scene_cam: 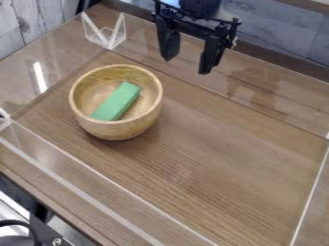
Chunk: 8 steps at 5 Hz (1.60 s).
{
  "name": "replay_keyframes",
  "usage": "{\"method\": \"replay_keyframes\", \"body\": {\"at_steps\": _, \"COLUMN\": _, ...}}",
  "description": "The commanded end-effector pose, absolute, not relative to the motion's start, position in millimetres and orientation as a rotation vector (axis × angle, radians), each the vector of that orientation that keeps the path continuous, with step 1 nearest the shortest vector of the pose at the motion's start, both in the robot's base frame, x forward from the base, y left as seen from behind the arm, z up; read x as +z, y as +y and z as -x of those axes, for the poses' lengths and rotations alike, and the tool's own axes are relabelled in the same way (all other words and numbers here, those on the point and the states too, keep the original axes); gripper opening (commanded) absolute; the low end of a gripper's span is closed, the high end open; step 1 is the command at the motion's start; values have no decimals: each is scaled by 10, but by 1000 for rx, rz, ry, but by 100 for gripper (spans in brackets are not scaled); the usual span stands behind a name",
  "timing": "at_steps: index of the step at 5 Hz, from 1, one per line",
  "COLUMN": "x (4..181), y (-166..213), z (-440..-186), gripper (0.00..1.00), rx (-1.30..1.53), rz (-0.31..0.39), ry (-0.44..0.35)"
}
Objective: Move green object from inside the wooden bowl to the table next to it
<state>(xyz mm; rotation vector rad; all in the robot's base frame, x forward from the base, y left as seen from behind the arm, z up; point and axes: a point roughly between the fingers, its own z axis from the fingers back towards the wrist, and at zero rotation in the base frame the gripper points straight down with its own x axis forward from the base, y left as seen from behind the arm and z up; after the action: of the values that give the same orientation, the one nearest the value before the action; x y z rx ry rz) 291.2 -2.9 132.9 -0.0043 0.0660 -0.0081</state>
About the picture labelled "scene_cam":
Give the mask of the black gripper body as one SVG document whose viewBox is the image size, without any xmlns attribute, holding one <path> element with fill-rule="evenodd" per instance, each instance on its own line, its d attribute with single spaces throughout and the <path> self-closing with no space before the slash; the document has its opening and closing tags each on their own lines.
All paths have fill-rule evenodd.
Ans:
<svg viewBox="0 0 329 246">
<path fill-rule="evenodd" d="M 178 22 L 178 28 L 191 36 L 221 33 L 226 47 L 237 45 L 237 30 L 242 20 L 221 7 L 222 0 L 153 0 L 155 16 Z"/>
</svg>

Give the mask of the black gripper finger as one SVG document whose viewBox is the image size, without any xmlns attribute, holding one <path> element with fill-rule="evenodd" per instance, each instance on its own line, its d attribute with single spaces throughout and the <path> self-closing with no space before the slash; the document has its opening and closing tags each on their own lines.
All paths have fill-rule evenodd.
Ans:
<svg viewBox="0 0 329 246">
<path fill-rule="evenodd" d="M 177 30 L 175 22 L 161 15 L 155 17 L 155 27 L 161 56 L 167 62 L 181 51 L 181 33 Z"/>
<path fill-rule="evenodd" d="M 201 54 L 199 70 L 201 75 L 208 75 L 218 66 L 226 49 L 226 40 L 218 36 L 209 36 L 205 40 L 205 50 Z"/>
</svg>

